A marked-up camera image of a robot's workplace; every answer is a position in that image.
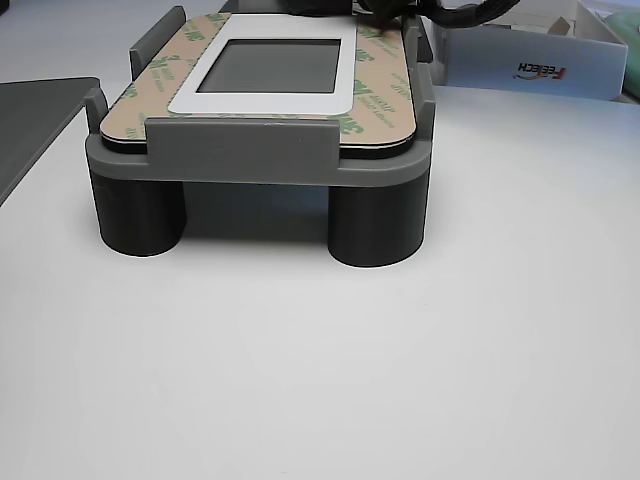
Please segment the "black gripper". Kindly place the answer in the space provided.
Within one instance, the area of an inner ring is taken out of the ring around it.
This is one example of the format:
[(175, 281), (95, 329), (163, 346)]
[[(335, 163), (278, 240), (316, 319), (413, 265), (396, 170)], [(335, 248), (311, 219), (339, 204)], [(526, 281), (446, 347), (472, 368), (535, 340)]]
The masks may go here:
[(430, 7), (429, 0), (357, 0), (356, 4), (370, 16), (365, 23), (380, 33), (395, 29), (398, 18), (423, 14)]

